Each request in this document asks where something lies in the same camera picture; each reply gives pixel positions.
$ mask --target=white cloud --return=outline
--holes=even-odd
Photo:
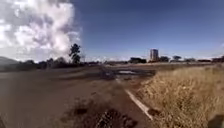
[[[72,26],[75,8],[69,1],[3,0],[0,4],[9,10],[0,12],[0,48],[4,49],[0,56],[66,57],[69,47],[80,43]]]

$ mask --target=asphalt road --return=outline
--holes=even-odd
[[[139,121],[139,128],[149,126],[116,74],[99,67],[0,73],[0,116],[6,128],[51,128],[76,100],[97,97]]]

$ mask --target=dirt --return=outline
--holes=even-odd
[[[5,128],[5,124],[4,124],[4,122],[2,121],[1,118],[0,118],[0,128]]]
[[[137,121],[126,114],[111,108],[105,103],[78,103],[60,119],[63,127],[68,128],[134,128]]]

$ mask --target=dry grass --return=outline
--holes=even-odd
[[[154,127],[206,128],[209,120],[224,115],[224,70],[201,67],[159,72],[143,82],[139,94],[160,111]]]

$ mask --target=tall building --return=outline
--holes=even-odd
[[[150,61],[151,62],[159,61],[159,50],[157,49],[150,50]]]

